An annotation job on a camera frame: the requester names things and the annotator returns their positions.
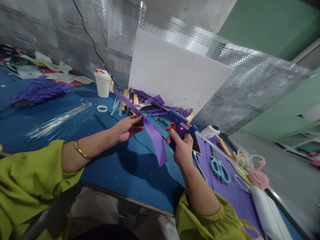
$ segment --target blue scissors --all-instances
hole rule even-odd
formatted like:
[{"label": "blue scissors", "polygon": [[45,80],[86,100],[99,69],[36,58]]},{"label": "blue scissors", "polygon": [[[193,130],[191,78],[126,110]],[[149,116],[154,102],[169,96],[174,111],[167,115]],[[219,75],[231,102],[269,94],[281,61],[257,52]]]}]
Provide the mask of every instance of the blue scissors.
[{"label": "blue scissors", "polygon": [[211,147],[213,156],[210,158],[212,159],[210,163],[210,169],[216,175],[222,183],[229,184],[231,182],[231,178],[229,175],[229,172],[223,165],[223,162],[220,160],[217,160],[217,155],[215,153],[215,150]]}]

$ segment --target gray floor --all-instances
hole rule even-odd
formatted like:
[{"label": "gray floor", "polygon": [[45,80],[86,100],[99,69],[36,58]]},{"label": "gray floor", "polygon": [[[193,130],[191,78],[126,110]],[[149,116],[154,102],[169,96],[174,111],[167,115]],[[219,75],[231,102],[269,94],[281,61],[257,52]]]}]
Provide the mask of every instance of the gray floor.
[{"label": "gray floor", "polygon": [[249,154],[266,159],[262,172],[269,178],[270,187],[304,227],[319,230],[320,171],[314,169],[307,159],[285,152],[255,135],[237,131],[229,138]]}]

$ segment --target mobile phone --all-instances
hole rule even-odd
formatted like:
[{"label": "mobile phone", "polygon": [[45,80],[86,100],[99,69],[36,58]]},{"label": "mobile phone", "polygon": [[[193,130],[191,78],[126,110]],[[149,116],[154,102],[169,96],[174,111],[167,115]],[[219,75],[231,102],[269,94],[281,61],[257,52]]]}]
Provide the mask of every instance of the mobile phone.
[{"label": "mobile phone", "polygon": [[198,143],[198,139],[197,139],[196,133],[192,133],[191,137],[193,139],[192,150],[194,150],[197,154],[200,155],[201,154],[201,150],[200,150],[200,147],[199,147],[199,143]]}]

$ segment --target green wall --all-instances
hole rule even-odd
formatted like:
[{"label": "green wall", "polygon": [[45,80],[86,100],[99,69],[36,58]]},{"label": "green wall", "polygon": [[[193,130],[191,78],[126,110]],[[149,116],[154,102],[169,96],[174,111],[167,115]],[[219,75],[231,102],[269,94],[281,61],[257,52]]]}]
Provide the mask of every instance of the green wall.
[{"label": "green wall", "polygon": [[312,125],[312,122],[297,115],[320,103],[320,68],[315,72],[314,77],[309,78],[296,90],[242,127],[242,130],[267,141],[276,141]]},{"label": "green wall", "polygon": [[[238,0],[219,35],[290,61],[320,37],[320,11],[298,0]],[[242,130],[275,141],[311,125],[297,115],[320,103],[316,74]]]},{"label": "green wall", "polygon": [[299,0],[238,0],[218,35],[290,61],[320,37],[320,11]]}]

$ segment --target woman's right hand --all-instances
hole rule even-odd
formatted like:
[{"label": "woman's right hand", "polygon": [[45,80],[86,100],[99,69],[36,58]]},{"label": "woman's right hand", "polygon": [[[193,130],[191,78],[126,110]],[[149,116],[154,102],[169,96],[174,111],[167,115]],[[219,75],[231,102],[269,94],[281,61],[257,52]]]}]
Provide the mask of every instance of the woman's right hand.
[{"label": "woman's right hand", "polygon": [[170,130],[170,135],[167,137],[167,144],[170,144],[172,139],[176,143],[176,151],[173,154],[173,158],[176,164],[180,167],[193,166],[192,161],[192,146],[193,139],[189,133],[186,133],[181,139],[177,132],[172,129],[173,123],[171,123],[171,127],[167,127],[167,130]]}]

